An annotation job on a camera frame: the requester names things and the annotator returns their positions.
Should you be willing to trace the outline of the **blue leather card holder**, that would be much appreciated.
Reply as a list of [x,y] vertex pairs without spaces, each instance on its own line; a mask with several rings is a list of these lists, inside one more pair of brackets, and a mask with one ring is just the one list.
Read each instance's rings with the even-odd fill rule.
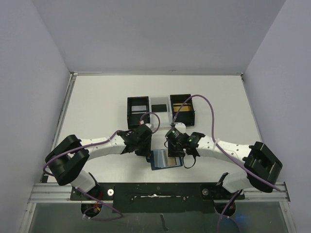
[[180,165],[169,166],[167,161],[168,157],[168,149],[152,150],[151,155],[146,158],[146,161],[150,163],[151,170],[160,170],[183,166],[183,162],[180,157],[177,157],[180,161]]

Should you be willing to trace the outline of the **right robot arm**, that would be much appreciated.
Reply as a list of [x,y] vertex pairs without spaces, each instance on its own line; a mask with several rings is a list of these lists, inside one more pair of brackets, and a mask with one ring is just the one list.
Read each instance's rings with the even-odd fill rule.
[[165,138],[169,148],[178,156],[191,155],[194,159],[210,157],[237,165],[240,168],[238,172],[225,172],[218,181],[218,184],[230,193],[250,187],[265,193],[280,191],[276,181],[283,165],[262,142],[256,142],[254,145],[233,144],[216,140],[203,133],[193,132],[188,135],[176,127],[172,127]]

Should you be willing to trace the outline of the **black card from holder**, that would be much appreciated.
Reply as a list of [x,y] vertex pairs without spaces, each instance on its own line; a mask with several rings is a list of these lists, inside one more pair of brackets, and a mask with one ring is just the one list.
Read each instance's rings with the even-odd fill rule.
[[151,106],[152,112],[154,113],[161,113],[167,112],[167,105],[165,104],[154,104]]

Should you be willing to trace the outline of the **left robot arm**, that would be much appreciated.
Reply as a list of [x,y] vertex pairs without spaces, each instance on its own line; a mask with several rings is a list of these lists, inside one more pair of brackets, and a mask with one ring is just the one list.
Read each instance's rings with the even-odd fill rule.
[[43,172],[60,186],[70,184],[87,193],[98,185],[93,175],[83,170],[87,161],[144,150],[150,146],[152,133],[153,125],[147,123],[133,130],[117,130],[110,137],[79,139],[69,135],[47,155]]

